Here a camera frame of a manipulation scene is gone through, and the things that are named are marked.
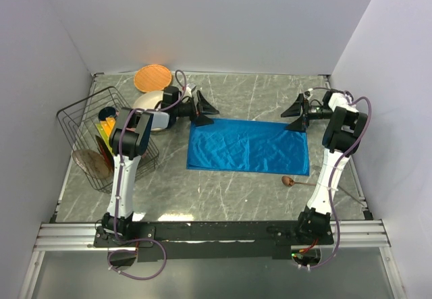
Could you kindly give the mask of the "blue cloth napkin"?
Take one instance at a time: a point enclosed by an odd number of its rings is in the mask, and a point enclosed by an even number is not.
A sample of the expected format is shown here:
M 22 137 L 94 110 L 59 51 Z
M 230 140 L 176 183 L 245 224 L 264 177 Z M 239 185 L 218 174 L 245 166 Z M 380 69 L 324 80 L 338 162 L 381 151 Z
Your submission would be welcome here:
M 192 124 L 186 167 L 207 171 L 239 171 L 308 175 L 310 162 L 304 132 L 268 121 L 215 119 Z

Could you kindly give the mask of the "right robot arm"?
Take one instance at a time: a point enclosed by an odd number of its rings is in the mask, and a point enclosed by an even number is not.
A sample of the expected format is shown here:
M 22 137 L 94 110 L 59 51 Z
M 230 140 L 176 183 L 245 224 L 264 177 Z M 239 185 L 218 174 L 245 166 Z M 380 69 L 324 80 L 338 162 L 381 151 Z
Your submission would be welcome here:
M 282 117 L 295 117 L 286 126 L 291 132 L 305 132 L 313 120 L 328 121 L 323 135 L 323 164 L 315 189 L 299 214 L 294 235 L 303 244 L 317 244 L 332 236 L 331 218 L 336 218 L 334 196 L 346 164 L 358 150 L 371 118 L 371 108 L 364 113 L 356 108 L 350 92 L 325 88 L 322 101 L 313 105 L 314 88 L 301 92 Z

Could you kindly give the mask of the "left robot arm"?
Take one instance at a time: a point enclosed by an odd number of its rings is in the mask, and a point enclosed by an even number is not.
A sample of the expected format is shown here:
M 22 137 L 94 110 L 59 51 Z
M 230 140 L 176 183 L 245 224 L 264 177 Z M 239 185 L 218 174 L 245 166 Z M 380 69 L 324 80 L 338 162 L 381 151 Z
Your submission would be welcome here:
M 189 118 L 196 126 L 212 125 L 214 120 L 210 116 L 219 114 L 199 90 L 189 92 L 186 87 L 168 86 L 160 93 L 157 102 L 122 108 L 109 137 L 113 184 L 101 225 L 118 246 L 127 246 L 134 238 L 134 185 L 138 165 L 149 148 L 151 131 L 170 128 L 179 117 Z

